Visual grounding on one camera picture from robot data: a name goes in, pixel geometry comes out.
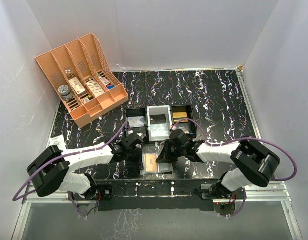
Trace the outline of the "grey leather card holder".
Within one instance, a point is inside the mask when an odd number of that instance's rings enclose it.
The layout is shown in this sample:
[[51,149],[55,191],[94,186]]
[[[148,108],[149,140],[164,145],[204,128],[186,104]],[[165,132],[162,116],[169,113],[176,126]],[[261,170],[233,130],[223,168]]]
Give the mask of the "grey leather card holder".
[[140,174],[167,174],[173,172],[173,165],[171,163],[158,163],[157,159],[162,152],[162,149],[153,146],[144,147],[142,150],[142,169]]

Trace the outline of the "black and white tray set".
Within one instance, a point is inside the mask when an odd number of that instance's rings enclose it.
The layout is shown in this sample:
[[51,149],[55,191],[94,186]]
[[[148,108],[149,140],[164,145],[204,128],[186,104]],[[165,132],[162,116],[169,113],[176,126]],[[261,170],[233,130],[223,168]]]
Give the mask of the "black and white tray set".
[[159,105],[143,108],[128,108],[124,114],[129,126],[124,130],[139,134],[145,143],[161,142],[169,139],[173,126],[181,129],[188,137],[197,137],[197,127],[193,123],[191,105]]

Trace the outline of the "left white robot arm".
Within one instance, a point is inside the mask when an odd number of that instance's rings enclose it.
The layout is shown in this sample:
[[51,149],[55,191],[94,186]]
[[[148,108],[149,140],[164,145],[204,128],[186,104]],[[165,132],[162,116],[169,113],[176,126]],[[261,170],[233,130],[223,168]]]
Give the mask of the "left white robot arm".
[[122,140],[79,149],[63,151],[57,145],[52,145],[27,167],[27,173],[32,177],[33,186],[41,198],[56,191],[66,191],[92,200],[97,197],[96,182],[89,173],[75,171],[123,161],[137,168],[140,166],[143,144],[140,133],[131,133]]

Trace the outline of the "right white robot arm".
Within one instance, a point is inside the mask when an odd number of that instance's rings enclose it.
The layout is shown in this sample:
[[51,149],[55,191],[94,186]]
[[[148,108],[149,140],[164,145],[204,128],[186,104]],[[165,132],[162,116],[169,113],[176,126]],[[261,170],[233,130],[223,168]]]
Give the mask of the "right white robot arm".
[[225,172],[207,189],[199,192],[211,197],[227,199],[238,189],[248,185],[265,188],[281,163],[280,158],[257,140],[250,138],[229,144],[209,144],[193,140],[181,129],[171,132],[156,162],[173,164],[180,157],[191,162],[233,162],[236,169]]

